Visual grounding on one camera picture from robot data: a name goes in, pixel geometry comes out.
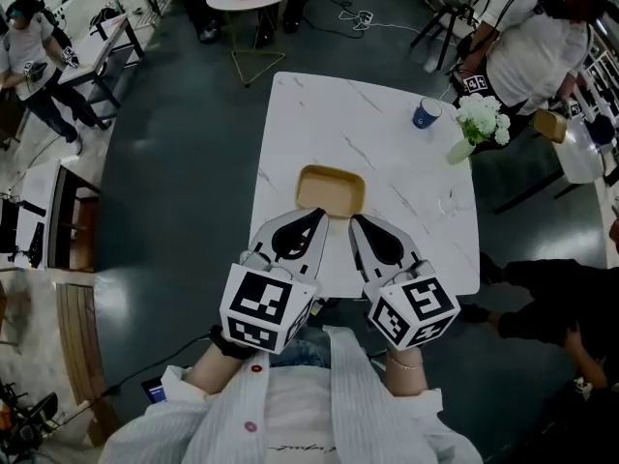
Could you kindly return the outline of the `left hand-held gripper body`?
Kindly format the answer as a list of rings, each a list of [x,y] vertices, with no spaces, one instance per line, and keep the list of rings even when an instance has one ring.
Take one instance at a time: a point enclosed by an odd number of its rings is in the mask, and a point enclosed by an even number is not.
[[[308,320],[319,292],[317,280],[246,250],[231,266],[221,298],[222,335],[279,354]]]

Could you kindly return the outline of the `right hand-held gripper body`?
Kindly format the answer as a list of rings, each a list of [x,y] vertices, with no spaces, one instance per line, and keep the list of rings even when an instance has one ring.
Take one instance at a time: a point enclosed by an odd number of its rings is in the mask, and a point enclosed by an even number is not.
[[[366,283],[364,294],[371,302],[368,320],[400,352],[440,337],[460,313],[427,260]]]

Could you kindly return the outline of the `person's left forearm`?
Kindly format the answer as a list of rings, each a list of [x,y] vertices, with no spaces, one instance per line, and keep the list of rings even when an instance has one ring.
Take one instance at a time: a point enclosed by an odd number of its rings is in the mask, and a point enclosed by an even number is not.
[[[243,365],[212,344],[184,375],[184,381],[209,395],[220,393]]]

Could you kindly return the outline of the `person's right forearm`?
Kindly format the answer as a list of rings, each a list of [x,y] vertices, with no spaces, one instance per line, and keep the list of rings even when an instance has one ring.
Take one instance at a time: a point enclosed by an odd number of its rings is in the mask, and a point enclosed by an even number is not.
[[[386,355],[384,384],[395,397],[417,396],[428,390],[421,350],[389,348]]]

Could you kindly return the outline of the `black wristband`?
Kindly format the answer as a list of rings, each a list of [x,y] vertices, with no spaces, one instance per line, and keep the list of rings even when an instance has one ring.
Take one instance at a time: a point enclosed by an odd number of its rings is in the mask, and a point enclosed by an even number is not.
[[[221,325],[214,325],[208,332],[208,338],[216,345],[221,353],[229,358],[239,361],[250,359],[256,352],[255,348],[238,345],[223,336],[223,328]]]

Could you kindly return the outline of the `person's blue jeans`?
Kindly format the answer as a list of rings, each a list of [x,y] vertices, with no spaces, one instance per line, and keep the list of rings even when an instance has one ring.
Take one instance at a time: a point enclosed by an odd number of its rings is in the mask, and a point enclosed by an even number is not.
[[[313,366],[330,369],[330,337],[316,327],[303,327],[280,354],[270,355],[270,366]]]

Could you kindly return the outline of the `clear glass cup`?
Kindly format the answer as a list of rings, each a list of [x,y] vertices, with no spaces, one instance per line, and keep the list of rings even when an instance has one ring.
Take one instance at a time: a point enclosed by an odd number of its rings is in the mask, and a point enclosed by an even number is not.
[[[452,217],[460,211],[468,211],[474,204],[474,191],[462,185],[454,185],[443,191],[438,199],[442,216]]]

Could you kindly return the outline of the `pale green vase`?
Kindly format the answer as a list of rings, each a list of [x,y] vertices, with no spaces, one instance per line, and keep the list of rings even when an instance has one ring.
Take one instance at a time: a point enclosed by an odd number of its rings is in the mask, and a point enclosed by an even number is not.
[[[446,160],[449,165],[456,165],[467,160],[474,152],[476,144],[467,138],[462,138],[449,151]]]

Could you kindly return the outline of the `person's white t-shirt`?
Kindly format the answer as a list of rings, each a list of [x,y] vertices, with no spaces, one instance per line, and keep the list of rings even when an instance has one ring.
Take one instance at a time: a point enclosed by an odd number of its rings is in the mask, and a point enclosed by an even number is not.
[[[331,371],[274,367],[265,400],[265,464],[340,464],[331,414]]]

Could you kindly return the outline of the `person's white striped shirt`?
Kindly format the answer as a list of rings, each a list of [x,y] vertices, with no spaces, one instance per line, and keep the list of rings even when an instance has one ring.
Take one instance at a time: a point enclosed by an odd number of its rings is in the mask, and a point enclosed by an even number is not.
[[[340,464],[483,464],[475,446],[440,418],[441,391],[395,397],[347,328],[331,343],[331,414]],[[217,394],[186,383],[192,366],[168,367],[167,400],[106,442],[100,464],[265,464],[270,353],[256,350]]]

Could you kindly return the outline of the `white marble square table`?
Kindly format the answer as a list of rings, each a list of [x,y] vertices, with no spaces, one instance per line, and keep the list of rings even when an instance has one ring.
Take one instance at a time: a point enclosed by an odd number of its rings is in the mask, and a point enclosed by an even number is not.
[[[319,164],[360,176],[363,213],[407,233],[458,295],[480,287],[474,204],[442,216],[438,199],[454,185],[472,189],[470,165],[446,156],[462,139],[456,111],[444,104],[429,128],[412,121],[417,94],[344,78],[278,72],[273,80],[254,192],[251,229],[292,211],[301,170]]]

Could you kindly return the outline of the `blue mug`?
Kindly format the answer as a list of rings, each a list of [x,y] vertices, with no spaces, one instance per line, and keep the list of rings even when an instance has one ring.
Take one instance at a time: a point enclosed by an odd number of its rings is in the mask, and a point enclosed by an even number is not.
[[[439,101],[433,98],[422,98],[416,107],[412,121],[421,130],[429,128],[442,114]]]

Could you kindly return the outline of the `small tablet screen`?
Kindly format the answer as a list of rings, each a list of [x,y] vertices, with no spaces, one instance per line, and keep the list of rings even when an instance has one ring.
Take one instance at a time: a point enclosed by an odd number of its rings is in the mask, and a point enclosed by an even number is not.
[[[164,392],[161,378],[152,378],[141,383],[151,404],[164,402],[167,397]]]

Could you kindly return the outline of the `white flower bouquet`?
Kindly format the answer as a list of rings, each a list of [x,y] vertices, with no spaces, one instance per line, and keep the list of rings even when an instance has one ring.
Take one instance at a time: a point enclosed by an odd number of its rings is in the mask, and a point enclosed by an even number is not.
[[[492,142],[499,146],[509,143],[511,120],[501,111],[502,104],[497,98],[473,93],[462,96],[458,104],[456,120],[470,143]]]

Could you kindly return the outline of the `wooden slatted bench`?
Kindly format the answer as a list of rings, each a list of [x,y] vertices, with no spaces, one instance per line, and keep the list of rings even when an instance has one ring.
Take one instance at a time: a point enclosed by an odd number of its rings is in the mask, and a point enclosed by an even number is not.
[[[111,406],[103,398],[107,385],[99,348],[94,290],[91,286],[58,284],[56,305],[59,333],[65,367],[77,403],[90,403],[94,418],[87,434],[99,447],[119,427]]]

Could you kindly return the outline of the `white table with black legs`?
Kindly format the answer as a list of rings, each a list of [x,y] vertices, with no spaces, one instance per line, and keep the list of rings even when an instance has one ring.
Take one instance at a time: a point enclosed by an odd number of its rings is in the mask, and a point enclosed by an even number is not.
[[[564,178],[568,185],[554,195],[554,199],[559,199],[581,186],[595,183],[603,177],[604,158],[581,117],[567,120],[566,138],[562,144],[552,141],[551,144],[559,161],[559,168],[494,209],[497,216],[523,203],[559,179]]]

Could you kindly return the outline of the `white and wood cabinet desk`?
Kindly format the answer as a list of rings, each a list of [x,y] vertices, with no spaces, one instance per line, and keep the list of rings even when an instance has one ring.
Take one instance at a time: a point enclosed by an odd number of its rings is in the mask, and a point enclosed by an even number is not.
[[[100,189],[60,161],[30,168],[19,199],[15,265],[92,274]]]

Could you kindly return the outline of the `black chair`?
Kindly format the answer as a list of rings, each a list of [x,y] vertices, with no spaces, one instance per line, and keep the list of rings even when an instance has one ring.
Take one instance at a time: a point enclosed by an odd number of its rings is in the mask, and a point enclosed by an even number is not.
[[[426,36],[434,41],[445,33],[440,52],[427,59],[425,70],[429,73],[442,69],[448,47],[453,39],[461,41],[466,38],[475,31],[479,23],[475,10],[470,5],[470,0],[431,0],[431,3],[436,7],[437,12],[410,44],[410,49],[413,49]]]

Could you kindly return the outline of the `white desk with black frame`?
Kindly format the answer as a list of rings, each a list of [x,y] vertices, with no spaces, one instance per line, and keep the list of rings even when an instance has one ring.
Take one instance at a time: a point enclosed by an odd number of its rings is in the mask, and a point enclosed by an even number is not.
[[[106,130],[110,120],[117,116],[121,107],[114,89],[125,70],[136,67],[144,57],[144,50],[130,24],[127,14],[97,23],[79,44],[76,52],[79,65],[66,67],[58,84],[76,87],[86,83],[94,85],[94,98],[86,101],[93,106],[109,102],[113,113],[95,115],[96,125]]]

